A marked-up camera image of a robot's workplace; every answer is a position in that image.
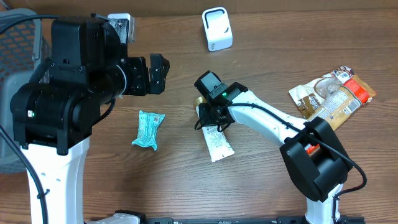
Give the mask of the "orange spaghetti package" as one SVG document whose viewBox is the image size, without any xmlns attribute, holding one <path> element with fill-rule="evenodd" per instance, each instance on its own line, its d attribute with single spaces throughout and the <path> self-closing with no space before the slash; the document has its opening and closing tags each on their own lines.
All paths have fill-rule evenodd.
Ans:
<svg viewBox="0 0 398 224">
<path fill-rule="evenodd" d="M 376 96 L 376 92 L 357 75 L 350 76 L 343 72 L 336 79 L 337 89 L 307 119 L 312 121 L 317 117 L 322 118 L 334 131 Z"/>
</svg>

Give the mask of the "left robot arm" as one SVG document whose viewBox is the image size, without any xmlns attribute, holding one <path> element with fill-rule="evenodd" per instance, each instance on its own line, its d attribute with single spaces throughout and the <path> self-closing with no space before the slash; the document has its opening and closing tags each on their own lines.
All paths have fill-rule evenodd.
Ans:
<svg viewBox="0 0 398 224">
<path fill-rule="evenodd" d="M 93 127 L 123 95 L 165 90 L 161 54 L 129 57 L 128 13 L 52 16 L 52 53 L 11 98 L 7 143 L 29 178 L 32 223 L 83 223 L 83 173 Z"/>
</svg>

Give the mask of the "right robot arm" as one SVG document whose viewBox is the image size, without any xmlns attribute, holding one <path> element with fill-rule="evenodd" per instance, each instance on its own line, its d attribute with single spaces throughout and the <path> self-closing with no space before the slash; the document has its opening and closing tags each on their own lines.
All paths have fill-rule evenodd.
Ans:
<svg viewBox="0 0 398 224">
<path fill-rule="evenodd" d="M 240 83 L 223 83 L 207 71 L 194 84 L 204 97 L 196 129 L 215 126 L 219 132 L 243 124 L 279 147 L 296 188 L 307 199 L 304 223 L 346 223 L 338 211 L 341 193 L 353 165 L 327 121 L 290 116 L 260 100 Z"/>
</svg>

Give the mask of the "teal snack bar wrapper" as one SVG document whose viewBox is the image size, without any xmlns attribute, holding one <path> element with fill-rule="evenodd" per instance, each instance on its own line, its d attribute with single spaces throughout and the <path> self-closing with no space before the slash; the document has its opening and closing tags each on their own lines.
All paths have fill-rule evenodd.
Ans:
<svg viewBox="0 0 398 224">
<path fill-rule="evenodd" d="M 164 114 L 148 113 L 140 110 L 137 138 L 131 144 L 140 147 L 151 147 L 156 151 L 157 132 L 164 118 Z"/>
</svg>

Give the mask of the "white tube with gold cap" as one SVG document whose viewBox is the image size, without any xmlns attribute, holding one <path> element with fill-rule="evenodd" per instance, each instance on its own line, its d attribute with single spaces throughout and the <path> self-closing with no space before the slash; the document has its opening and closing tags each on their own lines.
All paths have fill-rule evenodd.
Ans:
<svg viewBox="0 0 398 224">
<path fill-rule="evenodd" d="M 207 125 L 204 115 L 208 110 L 208 105 L 204 97 L 200 96 L 194 100 L 194 108 L 199 117 L 197 125 L 195 125 L 196 130 L 202 130 L 204 139 L 210 153 L 211 161 L 220 161 L 226 157 L 232 156 L 234 150 L 228 142 L 224 133 L 219 132 L 216 125 Z"/>
</svg>

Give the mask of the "beige resealable pouch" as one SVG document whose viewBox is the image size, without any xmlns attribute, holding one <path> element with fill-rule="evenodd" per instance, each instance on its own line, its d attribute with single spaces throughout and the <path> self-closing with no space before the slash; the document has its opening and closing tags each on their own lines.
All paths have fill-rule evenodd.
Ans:
<svg viewBox="0 0 398 224">
<path fill-rule="evenodd" d="M 302 116 L 307 119 L 353 75 L 354 71 L 343 65 L 321 78 L 316 78 L 307 84 L 301 84 L 290 89 L 289 95 Z"/>
</svg>

